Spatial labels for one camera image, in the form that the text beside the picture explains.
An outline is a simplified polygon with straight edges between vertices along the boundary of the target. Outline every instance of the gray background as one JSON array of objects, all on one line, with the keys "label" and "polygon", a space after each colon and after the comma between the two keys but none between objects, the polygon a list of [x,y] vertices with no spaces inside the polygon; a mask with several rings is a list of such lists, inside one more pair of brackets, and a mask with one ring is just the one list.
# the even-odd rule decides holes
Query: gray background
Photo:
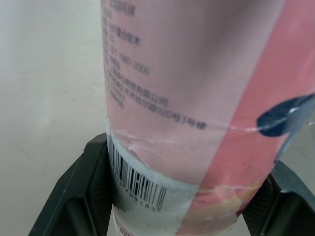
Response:
[{"label": "gray background", "polygon": [[[99,0],[0,0],[2,236],[28,234],[58,178],[105,132],[100,30]],[[314,144],[305,123],[283,160],[315,193]],[[249,233],[240,219],[222,236]]]}]

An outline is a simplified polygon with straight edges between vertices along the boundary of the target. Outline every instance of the red stripe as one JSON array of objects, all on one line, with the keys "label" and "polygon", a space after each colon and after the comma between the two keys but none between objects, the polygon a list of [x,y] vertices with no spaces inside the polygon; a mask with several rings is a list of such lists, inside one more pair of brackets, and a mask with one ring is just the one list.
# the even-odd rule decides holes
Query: red stripe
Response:
[{"label": "red stripe", "polygon": [[[237,129],[227,130],[201,186],[248,186],[265,178],[285,136],[265,137],[248,128],[256,128],[256,119],[273,106],[314,90],[315,1],[287,0],[231,121],[230,127]],[[186,218],[226,197],[217,192],[197,194]],[[201,225],[194,230],[180,228],[178,235],[191,230],[202,232]]]}]

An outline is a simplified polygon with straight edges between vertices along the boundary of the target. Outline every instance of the bottle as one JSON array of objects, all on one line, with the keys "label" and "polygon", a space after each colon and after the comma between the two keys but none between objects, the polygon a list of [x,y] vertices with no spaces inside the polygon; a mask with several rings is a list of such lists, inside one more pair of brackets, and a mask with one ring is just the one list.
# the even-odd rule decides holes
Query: bottle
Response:
[{"label": "bottle", "polygon": [[314,7],[101,0],[118,236],[237,220],[314,106]]}]

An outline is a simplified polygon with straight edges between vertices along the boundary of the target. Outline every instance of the dark blue graphic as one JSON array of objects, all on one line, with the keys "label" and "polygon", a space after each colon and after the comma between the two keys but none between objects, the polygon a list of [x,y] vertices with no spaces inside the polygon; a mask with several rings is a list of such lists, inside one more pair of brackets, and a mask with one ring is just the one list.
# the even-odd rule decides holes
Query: dark blue graphic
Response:
[{"label": "dark blue graphic", "polygon": [[276,161],[286,150],[293,136],[309,117],[314,107],[315,94],[296,97],[276,105],[257,119],[257,128],[264,136],[278,137],[289,134],[277,154]]}]

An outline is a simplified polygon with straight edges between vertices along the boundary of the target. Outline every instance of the bottle label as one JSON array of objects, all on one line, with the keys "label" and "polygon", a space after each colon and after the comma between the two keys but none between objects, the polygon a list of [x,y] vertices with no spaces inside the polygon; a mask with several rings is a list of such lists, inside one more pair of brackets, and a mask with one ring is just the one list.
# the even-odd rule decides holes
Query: bottle label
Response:
[{"label": "bottle label", "polygon": [[113,134],[108,134],[107,143],[114,179],[116,224],[123,229],[120,232],[126,231],[125,226],[135,235],[137,232],[175,235],[199,186],[151,170],[132,156]]}]

